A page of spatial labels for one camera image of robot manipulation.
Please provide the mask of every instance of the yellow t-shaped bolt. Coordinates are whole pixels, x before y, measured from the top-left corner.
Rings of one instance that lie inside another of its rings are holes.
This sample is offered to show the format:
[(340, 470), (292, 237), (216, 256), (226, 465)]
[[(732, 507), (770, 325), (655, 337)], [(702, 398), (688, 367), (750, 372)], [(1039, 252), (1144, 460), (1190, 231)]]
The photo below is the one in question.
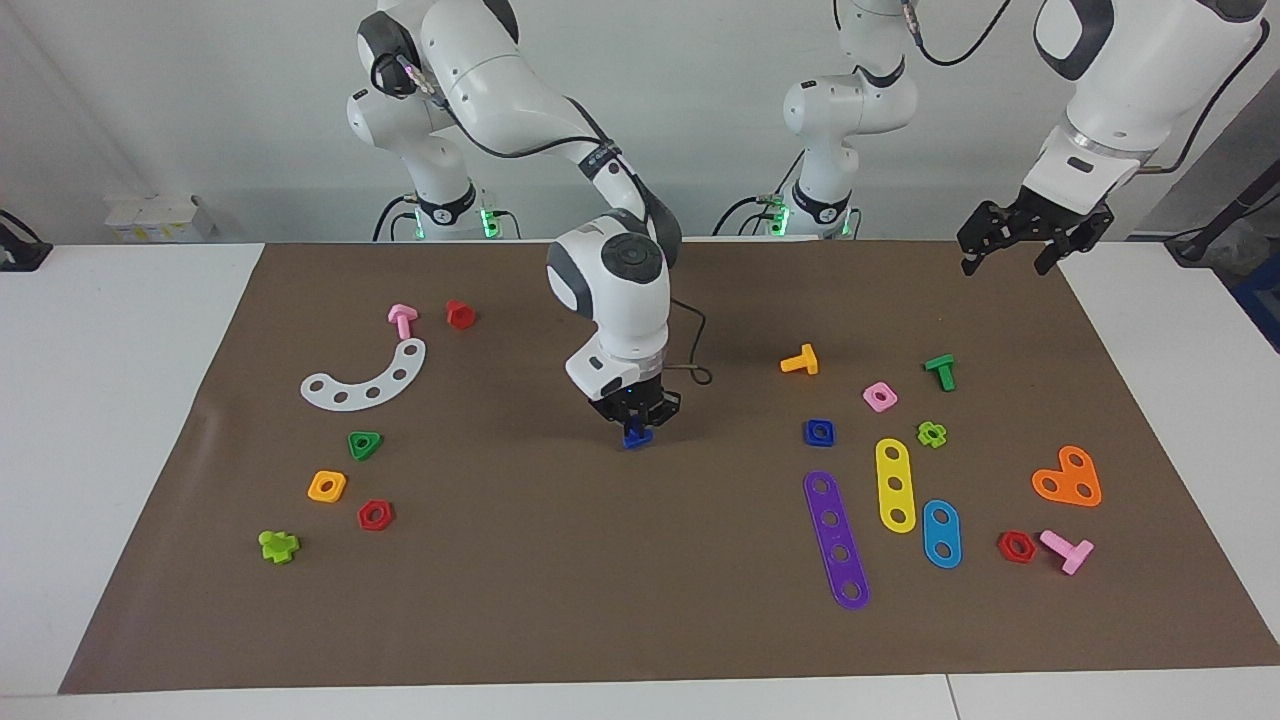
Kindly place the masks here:
[(818, 374), (818, 356), (813, 352), (813, 346), (808, 342), (800, 346), (800, 355), (787, 357), (781, 363), (783, 373), (805, 370), (810, 375)]

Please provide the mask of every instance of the purple plastic strip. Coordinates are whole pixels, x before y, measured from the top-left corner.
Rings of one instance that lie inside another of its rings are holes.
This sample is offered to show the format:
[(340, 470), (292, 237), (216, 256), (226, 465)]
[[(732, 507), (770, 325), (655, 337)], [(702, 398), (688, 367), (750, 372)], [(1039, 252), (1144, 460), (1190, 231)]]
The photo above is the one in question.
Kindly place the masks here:
[(867, 584), (863, 560), (858, 556), (854, 530), (845, 516), (845, 503), (840, 500), (836, 478), (822, 470), (809, 473), (804, 478), (804, 495), (809, 501), (809, 515), (813, 516), (822, 561), (827, 566), (831, 596), (845, 610), (865, 607), (872, 600), (872, 588)]

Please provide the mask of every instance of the red hexagonal nut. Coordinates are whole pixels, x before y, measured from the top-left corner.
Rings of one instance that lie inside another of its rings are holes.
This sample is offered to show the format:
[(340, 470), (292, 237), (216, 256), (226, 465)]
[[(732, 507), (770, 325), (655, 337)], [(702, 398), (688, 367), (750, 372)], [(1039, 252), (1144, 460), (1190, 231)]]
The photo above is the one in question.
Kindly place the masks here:
[(451, 300), (444, 304), (444, 319), (460, 331), (465, 331), (476, 324), (476, 311), (461, 300)]
[(1000, 536), (997, 544), (1005, 560), (1025, 565), (1036, 557), (1036, 543), (1032, 542), (1030, 536), (1021, 530), (1009, 530)]
[(356, 512), (360, 527), (374, 532), (387, 529), (394, 516), (392, 503), (385, 500), (370, 500), (360, 509), (360, 512)]

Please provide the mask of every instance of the blue square nut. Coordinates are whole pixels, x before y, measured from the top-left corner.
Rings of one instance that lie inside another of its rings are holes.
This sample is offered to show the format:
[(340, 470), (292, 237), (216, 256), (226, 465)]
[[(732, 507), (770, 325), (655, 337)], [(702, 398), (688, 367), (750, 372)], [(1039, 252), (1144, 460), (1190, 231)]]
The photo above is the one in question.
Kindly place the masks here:
[(836, 445), (836, 424), (831, 420), (809, 420), (804, 424), (804, 441), (814, 447)]

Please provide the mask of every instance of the toy piece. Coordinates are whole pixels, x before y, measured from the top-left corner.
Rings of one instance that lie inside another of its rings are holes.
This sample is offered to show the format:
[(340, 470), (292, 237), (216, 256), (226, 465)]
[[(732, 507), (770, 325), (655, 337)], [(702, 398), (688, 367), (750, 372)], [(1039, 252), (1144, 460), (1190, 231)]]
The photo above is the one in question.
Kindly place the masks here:
[(302, 380), (302, 397), (321, 410), (355, 413), (376, 407), (399, 395), (417, 378), (426, 361), (426, 343), (416, 337), (396, 346), (392, 364), (376, 378), (348, 384), (328, 373), (316, 373)]
[(1000, 553), (1010, 562), (1027, 565), (1036, 559), (1036, 543), (1032, 542), (1030, 536), (1021, 530), (1004, 533), (996, 544), (1000, 547)]
[(867, 584), (867, 573), (858, 555), (854, 530), (845, 515), (845, 503), (840, 500), (836, 478), (822, 470), (809, 473), (804, 478), (804, 495), (809, 501), (809, 516), (813, 519), (813, 532), (818, 536), (822, 562), (827, 568), (831, 597), (845, 610), (865, 607), (872, 600), (872, 588)]
[(886, 383), (876, 383), (863, 391), (863, 400), (872, 406), (872, 410), (883, 413), (897, 405), (897, 393)]
[(393, 518), (392, 503), (385, 500), (370, 500), (356, 512), (360, 527), (375, 533), (387, 529), (387, 525), (392, 524)]
[(401, 340), (413, 337), (413, 333), (408, 329), (408, 324), (416, 319), (417, 310), (410, 307), (408, 305), (392, 305), (390, 311), (387, 313), (387, 322), (396, 325), (396, 332), (399, 334)]
[(800, 346), (800, 355), (795, 357), (787, 357), (781, 363), (783, 373), (794, 373), (796, 370), (804, 370), (810, 375), (818, 374), (818, 355), (814, 354), (813, 346), (808, 342)]
[(831, 420), (809, 420), (804, 424), (804, 441), (814, 447), (836, 445), (836, 424)]
[(920, 423), (916, 430), (919, 430), (919, 434), (915, 437), (920, 441), (920, 445), (937, 450), (947, 443), (947, 429), (937, 423), (925, 420)]
[(938, 374), (938, 382), (942, 383), (942, 392), (952, 392), (956, 388), (956, 379), (951, 374), (951, 365), (955, 364), (956, 359), (952, 355), (938, 355), (933, 360), (927, 360), (924, 369)]
[(288, 533), (273, 533), (271, 530), (259, 533), (257, 544), (262, 546), (262, 560), (270, 560), (276, 565), (293, 561), (293, 553), (301, 547), (298, 538)]
[(444, 304), (444, 319), (460, 331), (465, 331), (476, 324), (476, 311), (461, 300), (451, 300)]
[(371, 432), (355, 432), (347, 436), (347, 450), (351, 451), (351, 456), (356, 462), (364, 462), (369, 457), (378, 452), (378, 448), (383, 446), (383, 436), (380, 433)]
[(915, 529), (915, 491), (911, 488), (911, 457), (906, 446), (887, 437), (876, 443), (876, 487), (881, 523), (895, 533)]
[(320, 470), (311, 478), (307, 497), (316, 502), (338, 502), (347, 488), (347, 475), (333, 470)]
[(1036, 493), (1053, 502), (1097, 507), (1102, 502), (1102, 484), (1089, 454), (1068, 445), (1057, 452), (1061, 470), (1037, 470), (1032, 475)]
[(1092, 542), (1080, 541), (1080, 544), (1071, 544), (1053, 530), (1044, 530), (1041, 533), (1041, 542), (1048, 546), (1048, 548), (1053, 552), (1062, 556), (1062, 571), (1068, 575), (1074, 575), (1075, 571), (1080, 569), (1080, 565), (1084, 565), (1084, 559), (1093, 552)]
[(924, 503), (924, 556), (943, 570), (952, 570), (964, 560), (960, 514), (945, 500)]

